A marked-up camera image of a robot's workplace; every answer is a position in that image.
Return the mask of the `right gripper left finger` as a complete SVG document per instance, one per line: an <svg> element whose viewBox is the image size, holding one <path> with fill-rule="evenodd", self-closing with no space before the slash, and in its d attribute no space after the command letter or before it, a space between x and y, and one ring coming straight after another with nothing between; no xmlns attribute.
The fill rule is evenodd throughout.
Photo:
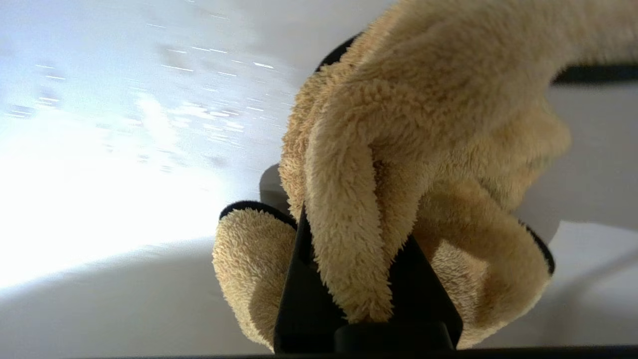
<svg viewBox="0 0 638 359"><path fill-rule="evenodd" d="M346 325L320 277L312 239L302 209L274 327L275 353L334 353L334 334Z"/></svg>

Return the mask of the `yellow cloth with black trim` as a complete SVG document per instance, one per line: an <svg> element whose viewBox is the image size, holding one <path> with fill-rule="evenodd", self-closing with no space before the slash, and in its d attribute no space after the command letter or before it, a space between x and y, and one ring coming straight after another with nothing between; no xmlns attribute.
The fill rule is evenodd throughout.
<svg viewBox="0 0 638 359"><path fill-rule="evenodd" d="M277 167L289 209L220 216L212 263L244 335L275 350L303 213L340 320L398 316L409 235L460 313L458 348L526 314L552 258L513 212L570 144L545 91L568 66L631 60L638 0L398 0L297 93Z"/></svg>

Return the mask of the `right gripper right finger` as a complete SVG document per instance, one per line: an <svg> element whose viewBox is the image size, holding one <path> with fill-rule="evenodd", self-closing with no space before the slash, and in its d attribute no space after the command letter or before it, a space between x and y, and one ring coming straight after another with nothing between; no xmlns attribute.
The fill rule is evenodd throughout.
<svg viewBox="0 0 638 359"><path fill-rule="evenodd" d="M392 337L405 350L455 350L463 321L414 236L390 266Z"/></svg>

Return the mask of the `white sink basin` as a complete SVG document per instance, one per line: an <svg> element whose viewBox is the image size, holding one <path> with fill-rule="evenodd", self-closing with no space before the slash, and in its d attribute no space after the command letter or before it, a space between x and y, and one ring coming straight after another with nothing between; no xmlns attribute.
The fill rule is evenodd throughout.
<svg viewBox="0 0 638 359"><path fill-rule="evenodd" d="M265 353L221 210L278 191L294 95L394 0L0 0L0 359ZM638 82L558 86L573 144L517 216L557 268L484 347L638 345Z"/></svg>

